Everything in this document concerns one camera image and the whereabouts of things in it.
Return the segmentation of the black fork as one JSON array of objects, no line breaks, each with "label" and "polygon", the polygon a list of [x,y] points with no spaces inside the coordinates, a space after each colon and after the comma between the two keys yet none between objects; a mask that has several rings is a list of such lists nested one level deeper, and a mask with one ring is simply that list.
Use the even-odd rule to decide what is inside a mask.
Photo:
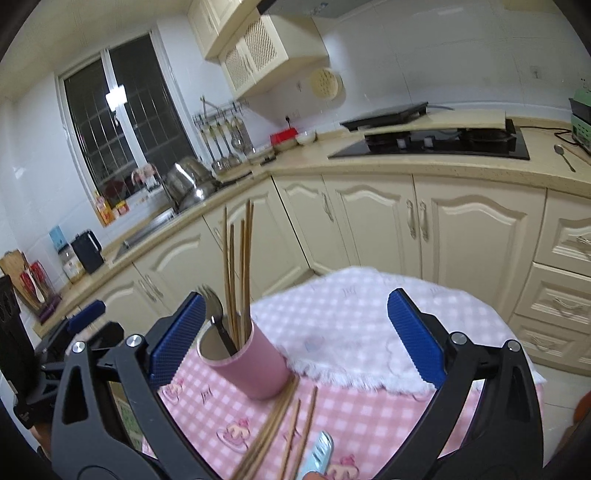
[{"label": "black fork", "polygon": [[236,349],[235,342],[233,342],[231,339],[222,322],[223,307],[221,300],[218,298],[214,290],[208,285],[200,285],[198,287],[198,292],[202,297],[204,297],[207,310],[206,316],[211,321],[211,325],[216,330],[219,338],[221,338],[221,342],[224,345],[226,352],[228,352],[229,356],[235,355],[238,353],[238,349]]}]

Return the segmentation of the wooden chopstick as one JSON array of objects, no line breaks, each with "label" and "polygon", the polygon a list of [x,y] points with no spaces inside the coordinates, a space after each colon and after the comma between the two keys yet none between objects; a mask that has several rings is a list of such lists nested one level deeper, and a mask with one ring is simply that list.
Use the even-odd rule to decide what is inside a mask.
[{"label": "wooden chopstick", "polygon": [[297,420],[298,420],[298,415],[300,415],[300,410],[301,410],[301,400],[297,399],[297,403],[295,403],[293,413],[291,414],[290,426],[288,427],[288,430],[287,430],[286,446],[284,446],[284,449],[283,449],[283,457],[281,458],[281,464],[280,464],[280,473],[277,476],[277,479],[279,479],[279,480],[283,480],[284,476],[287,473],[287,464],[288,464],[288,461],[290,460],[290,452],[291,452],[291,448],[293,447],[293,443],[294,443],[294,435],[296,434]]},{"label": "wooden chopstick", "polygon": [[228,316],[229,335],[232,343],[235,345],[235,328],[233,327],[232,305],[231,305],[231,286],[230,286],[230,267],[228,263],[228,211],[224,206],[222,212],[222,255],[223,255],[223,279],[226,300],[226,316]]},{"label": "wooden chopstick", "polygon": [[239,256],[239,347],[245,344],[245,219],[240,220],[240,256]]},{"label": "wooden chopstick", "polygon": [[250,324],[250,256],[252,255],[252,220],[253,220],[253,205],[249,199],[245,205],[245,234],[243,237],[243,340],[246,342],[249,337]]},{"label": "wooden chopstick", "polygon": [[297,474],[300,471],[301,460],[303,460],[304,450],[307,447],[308,443],[308,435],[310,435],[311,432],[311,424],[315,415],[315,404],[317,404],[317,399],[318,386],[315,386],[314,389],[311,391],[310,406],[308,407],[307,417],[305,417],[304,430],[303,433],[301,433],[301,441],[297,447],[297,455],[295,455],[294,467],[293,470],[291,470],[290,472],[290,480],[296,480]]},{"label": "wooden chopstick", "polygon": [[298,383],[300,383],[300,377],[290,374],[286,387],[277,395],[270,415],[267,416],[266,422],[260,428],[252,447],[249,448],[249,451],[240,460],[238,467],[235,468],[231,480],[249,480],[256,476],[260,465],[263,464],[263,460],[270,450],[270,446],[273,445],[276,433],[279,432],[280,426],[283,424],[287,410],[290,409]]}]

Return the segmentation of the pink cup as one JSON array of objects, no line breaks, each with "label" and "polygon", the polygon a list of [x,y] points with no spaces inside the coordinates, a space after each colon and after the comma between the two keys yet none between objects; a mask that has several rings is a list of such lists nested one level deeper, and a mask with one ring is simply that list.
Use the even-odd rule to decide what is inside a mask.
[{"label": "pink cup", "polygon": [[197,336],[197,354],[207,367],[252,400],[273,398],[290,377],[286,359],[254,322],[249,340],[232,356],[217,330],[207,326]]}]

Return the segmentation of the light blue knife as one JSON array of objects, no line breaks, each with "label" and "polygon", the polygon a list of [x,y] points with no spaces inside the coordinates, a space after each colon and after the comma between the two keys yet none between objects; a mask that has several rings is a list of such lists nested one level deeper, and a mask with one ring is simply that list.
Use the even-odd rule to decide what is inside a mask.
[{"label": "light blue knife", "polygon": [[296,479],[303,480],[308,473],[317,473],[324,476],[328,471],[333,450],[334,441],[332,436],[327,431],[321,431],[311,448],[311,452],[305,458],[303,466],[298,470]]}]

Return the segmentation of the orange bottle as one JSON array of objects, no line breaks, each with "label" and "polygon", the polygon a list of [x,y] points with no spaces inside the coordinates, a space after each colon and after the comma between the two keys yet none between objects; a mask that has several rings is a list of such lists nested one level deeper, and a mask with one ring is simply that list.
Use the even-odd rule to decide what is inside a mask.
[{"label": "orange bottle", "polygon": [[94,192],[94,205],[103,227],[108,226],[114,221],[114,215],[110,205],[98,191]]}]

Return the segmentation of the stainless steel pot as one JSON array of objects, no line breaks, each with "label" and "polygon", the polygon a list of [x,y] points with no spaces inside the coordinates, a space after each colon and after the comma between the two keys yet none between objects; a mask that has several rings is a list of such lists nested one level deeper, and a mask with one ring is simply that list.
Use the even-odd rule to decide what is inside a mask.
[{"label": "stainless steel pot", "polygon": [[219,182],[197,157],[175,162],[164,177],[165,189],[180,213],[221,190]]}]

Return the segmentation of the white fringed cloth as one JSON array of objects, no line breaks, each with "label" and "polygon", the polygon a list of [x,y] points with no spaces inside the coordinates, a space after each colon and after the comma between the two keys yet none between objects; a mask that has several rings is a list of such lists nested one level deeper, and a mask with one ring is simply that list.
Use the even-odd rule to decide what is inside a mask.
[{"label": "white fringed cloth", "polygon": [[448,332],[502,346],[515,335],[476,297],[414,277],[348,267],[256,301],[252,320],[298,374],[325,384],[395,394],[434,392],[388,316],[389,295],[402,288]]}]

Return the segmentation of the cream lower cabinets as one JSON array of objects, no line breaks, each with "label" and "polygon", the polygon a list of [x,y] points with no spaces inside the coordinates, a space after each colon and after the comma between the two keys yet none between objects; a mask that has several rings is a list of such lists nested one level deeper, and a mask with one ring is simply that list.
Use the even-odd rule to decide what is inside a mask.
[{"label": "cream lower cabinets", "polygon": [[221,226],[254,205],[252,296],[349,266],[420,278],[493,307],[541,364],[590,370],[590,180],[504,171],[482,179],[314,175],[245,180],[167,218],[36,327],[94,298],[147,328],[200,283],[223,285]]}]

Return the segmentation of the window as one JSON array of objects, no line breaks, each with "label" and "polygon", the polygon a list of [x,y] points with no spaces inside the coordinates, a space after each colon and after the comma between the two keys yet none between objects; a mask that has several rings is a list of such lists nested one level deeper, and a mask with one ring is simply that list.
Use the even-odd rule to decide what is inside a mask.
[{"label": "window", "polygon": [[150,34],[97,56],[61,78],[70,130],[94,191],[113,207],[154,185],[194,154]]}]

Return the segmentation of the hanging utensil rack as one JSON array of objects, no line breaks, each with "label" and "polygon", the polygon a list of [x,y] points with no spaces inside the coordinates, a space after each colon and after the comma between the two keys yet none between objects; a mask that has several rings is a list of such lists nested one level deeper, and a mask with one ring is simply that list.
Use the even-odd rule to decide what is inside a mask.
[{"label": "hanging utensil rack", "polygon": [[252,139],[245,124],[245,101],[231,101],[216,105],[202,95],[200,110],[192,121],[211,158],[211,168],[216,175],[236,168],[245,162],[253,151]]}]

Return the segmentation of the metal spoon on counter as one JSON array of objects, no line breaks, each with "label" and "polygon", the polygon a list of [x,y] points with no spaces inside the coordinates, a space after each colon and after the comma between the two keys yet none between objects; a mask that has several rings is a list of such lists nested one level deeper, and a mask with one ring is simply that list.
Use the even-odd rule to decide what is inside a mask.
[{"label": "metal spoon on counter", "polygon": [[575,173],[576,169],[574,168],[574,166],[571,164],[571,162],[568,160],[568,158],[566,157],[565,154],[565,149],[562,145],[560,144],[555,144],[554,145],[554,151],[557,155],[559,155],[564,162],[566,163],[566,165],[568,166],[568,168],[570,169],[571,172]]}]

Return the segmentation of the white bowl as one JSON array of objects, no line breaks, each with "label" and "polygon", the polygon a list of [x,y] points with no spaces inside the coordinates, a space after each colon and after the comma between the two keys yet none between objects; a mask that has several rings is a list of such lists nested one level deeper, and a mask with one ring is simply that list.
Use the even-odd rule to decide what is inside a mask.
[{"label": "white bowl", "polygon": [[316,131],[304,131],[295,136],[297,144],[301,146],[311,145],[317,141],[318,134]]}]

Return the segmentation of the black induction cooker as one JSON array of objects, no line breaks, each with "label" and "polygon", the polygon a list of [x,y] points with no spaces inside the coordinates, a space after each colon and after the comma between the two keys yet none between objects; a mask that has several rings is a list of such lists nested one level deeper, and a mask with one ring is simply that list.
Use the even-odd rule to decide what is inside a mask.
[{"label": "black induction cooker", "polygon": [[363,114],[354,119],[349,119],[339,123],[346,130],[353,132],[358,130],[367,130],[378,127],[407,124],[421,116],[427,114],[429,103],[422,102],[416,104],[407,104],[376,110],[372,113]]}]

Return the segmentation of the cream upper cabinets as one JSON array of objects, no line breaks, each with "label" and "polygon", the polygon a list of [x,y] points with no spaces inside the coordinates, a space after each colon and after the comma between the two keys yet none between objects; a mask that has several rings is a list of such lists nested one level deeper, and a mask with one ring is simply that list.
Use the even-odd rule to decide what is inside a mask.
[{"label": "cream upper cabinets", "polygon": [[266,93],[328,57],[310,17],[262,14],[256,1],[197,0],[187,18],[200,53],[221,66],[235,99]]}]

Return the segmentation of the green electric cooker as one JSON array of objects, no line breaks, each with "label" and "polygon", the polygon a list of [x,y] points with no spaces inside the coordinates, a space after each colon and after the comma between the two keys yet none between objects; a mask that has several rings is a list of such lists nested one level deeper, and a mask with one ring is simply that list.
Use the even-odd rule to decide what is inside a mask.
[{"label": "green electric cooker", "polygon": [[587,153],[591,150],[591,92],[580,88],[569,99],[572,136]]}]

